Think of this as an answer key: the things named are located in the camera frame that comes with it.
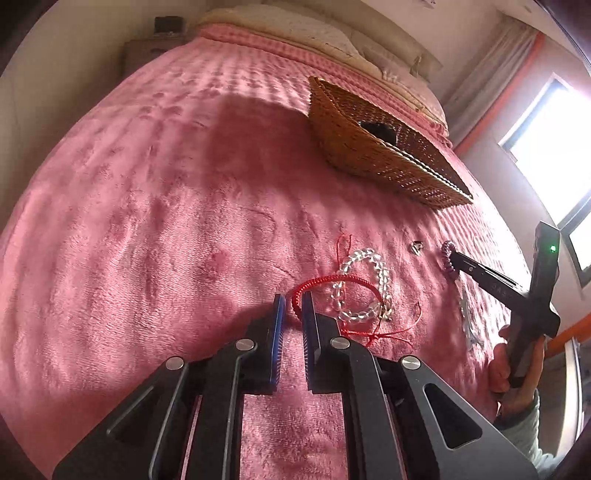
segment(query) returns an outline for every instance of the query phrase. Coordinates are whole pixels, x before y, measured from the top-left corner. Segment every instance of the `red string bracelet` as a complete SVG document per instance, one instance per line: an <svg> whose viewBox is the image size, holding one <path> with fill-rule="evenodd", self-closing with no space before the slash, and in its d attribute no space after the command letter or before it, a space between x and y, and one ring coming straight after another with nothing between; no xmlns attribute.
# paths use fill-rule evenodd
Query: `red string bracelet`
<svg viewBox="0 0 591 480"><path fill-rule="evenodd" d="M337 281L357 283L359 285L362 285L362 286L370 289L372 292L374 292L374 295L379 300L382 308L385 308L384 299L382 298L379 290L374 285L372 285L370 282L368 282L367 280L365 280L363 278L357 277L356 275L335 274L335 275L328 275L327 277L313 278L312 280L308 280L308 281L298 285L294 289L293 294L291 295L291 307L294 309L294 312L297 315L297 317L301 320L300 302L301 302L302 293L304 293L306 290L309 290L317 285L322 285L324 283L334 283ZM373 343L380 338L391 338L393 340L400 340L401 342L404 342L410 346L413 346L412 342L410 342L409 340L397 337L395 335L409 331L411 328L413 328L417 323L419 323L421 321L421 318L423 318L423 309L421 308L421 304L419 302L417 302L416 305L418 307L417 320L415 320L412 325L410 325L406 328L403 328L401 330L395 330L393 332L378 333L379 328L382 325L382 317L381 316L380 316L378 324L376 325L373 332L357 332L355 330L347 330L345 328L344 323L343 323L343 326L339 328L339 330L341 332L341 335L343 335L343 336L356 335L356 336L366 337L368 339L368 343L366 346L368 346L368 347L373 345Z"/></svg>
<svg viewBox="0 0 591 480"><path fill-rule="evenodd" d="M352 282L362 285L372 292L379 300L382 308L385 308L384 299L382 298L381 293L370 282L365 280L364 278L358 277L357 275L343 275L343 274L335 274L335 275L328 275L326 277L319 277L319 278L312 278L312 280L308 280L300 285L298 285L295 289L293 294L291 294L291 307L294 309L295 314L301 320L301 307L300 307L300 299L301 294L304 293L306 290L310 290L312 287L317 285L322 285L324 283L334 283L337 281L344 281L344 282Z"/></svg>

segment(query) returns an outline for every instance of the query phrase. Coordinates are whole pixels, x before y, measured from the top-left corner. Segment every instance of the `wicker basket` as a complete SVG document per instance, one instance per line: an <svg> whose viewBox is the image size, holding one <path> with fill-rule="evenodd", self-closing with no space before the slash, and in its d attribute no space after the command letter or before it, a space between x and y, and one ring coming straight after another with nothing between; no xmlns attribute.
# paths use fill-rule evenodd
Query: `wicker basket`
<svg viewBox="0 0 591 480"><path fill-rule="evenodd" d="M367 100L310 77L310 123L328 162L395 187L434 209L472 203L472 194L428 139ZM361 128L380 122L396 131L396 147Z"/></svg>

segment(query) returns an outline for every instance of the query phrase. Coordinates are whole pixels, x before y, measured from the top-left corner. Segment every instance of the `pink blanket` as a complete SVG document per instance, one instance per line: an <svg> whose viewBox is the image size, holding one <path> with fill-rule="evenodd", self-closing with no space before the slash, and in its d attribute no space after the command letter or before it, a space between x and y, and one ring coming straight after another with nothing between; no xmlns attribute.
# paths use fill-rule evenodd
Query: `pink blanket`
<svg viewBox="0 0 591 480"><path fill-rule="evenodd" d="M434 212L328 166L306 117L309 75L442 141L370 80L213 25L117 87L31 181L0 244L0 413L45 475L167 357L210 356L275 292L333 273L342 232L354 248L381 252L392 271L396 315L386 328L409 325L417 301L424 311L404 334L412 348L379 340L374 352L414 352L494 416L486 365L506 312L471 280L450 282L439 247L452 239L523 279L514 238L443 143L473 206ZM409 252L414 240L425 244L420 257ZM484 349L466 349L462 281ZM327 290L314 295L327 308ZM345 478L339 397L307 392L291 310L287 323L278 393L246 401L242 477Z"/></svg>

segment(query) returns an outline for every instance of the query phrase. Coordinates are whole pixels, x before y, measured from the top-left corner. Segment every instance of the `red cord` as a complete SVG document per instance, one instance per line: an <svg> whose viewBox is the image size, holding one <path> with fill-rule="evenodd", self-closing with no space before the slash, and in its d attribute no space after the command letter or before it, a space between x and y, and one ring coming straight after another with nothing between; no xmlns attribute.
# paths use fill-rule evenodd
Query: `red cord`
<svg viewBox="0 0 591 480"><path fill-rule="evenodd" d="M306 290L310 290L312 287L317 285L322 285L324 283L334 283L338 281L349 281L353 283L358 283L372 292L374 292L376 298L382 305L382 308L385 308L384 299L382 298L382 294L379 290L369 283L367 280L358 277L357 275L343 275L343 274L335 274L335 275L328 275L327 277L319 277L319 278L312 278L312 280L308 280L304 283L298 285L293 294L291 294L291 307L294 309L295 314L301 320L301 307L300 307L300 297L301 294L304 293Z"/></svg>
<svg viewBox="0 0 591 480"><path fill-rule="evenodd" d="M336 268L337 270L340 269L340 255L339 255L339 244L340 244L340 239L343 237L346 237L347 234L346 233L342 233L339 235L339 237L336 240ZM345 254L346 257L349 256L349 254L351 253L351 240L353 238L352 234L349 234L349 246L347 247L347 253Z"/></svg>
<svg viewBox="0 0 591 480"><path fill-rule="evenodd" d="M383 309L385 308L384 299L382 298L381 293L374 285L372 285L367 280L357 277L356 275L341 275L341 274L328 275L326 277L312 278L312 280L308 280L308 281L298 285L294 289L293 294L291 295L291 307L294 309L294 312L297 315L297 317L300 319L300 321L301 321L300 298L301 298L302 293L304 293L306 290L310 290L311 288L313 288L317 285L322 285L324 283L334 283L334 282L338 282L338 281L357 283L359 285L362 285L362 286L370 289L372 292L374 292L374 295L379 300L382 308ZM410 341L408 341L404 338L397 337L395 335L397 335L399 333L407 332L408 330L413 328L417 323L419 323L419 321L423 317L423 309L421 308L421 304L419 302L417 302L417 306L418 306L417 320L415 320L415 322L411 326L406 327L402 330L395 330L394 332L378 333L379 328L382 325L382 317L381 316L379 317L378 324L376 325L373 332L356 332L354 330L347 330L347 329L345 329L344 322L343 322L343 326L340 327L339 330L341 332L341 335L343 335L343 336L356 335L356 336L368 338L368 343L366 346L373 345L373 343L379 338L391 338L394 340L400 340L401 342L404 342L404 343L409 344L410 346L413 346L413 344Z"/></svg>

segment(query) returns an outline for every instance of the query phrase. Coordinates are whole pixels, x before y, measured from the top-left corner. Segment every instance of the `window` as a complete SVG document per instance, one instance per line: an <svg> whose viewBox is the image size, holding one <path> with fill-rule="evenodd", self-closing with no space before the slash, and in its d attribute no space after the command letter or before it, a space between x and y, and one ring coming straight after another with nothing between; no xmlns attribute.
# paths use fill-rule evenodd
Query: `window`
<svg viewBox="0 0 591 480"><path fill-rule="evenodd" d="M591 281L591 102L555 78L502 146L560 228L585 286Z"/></svg>

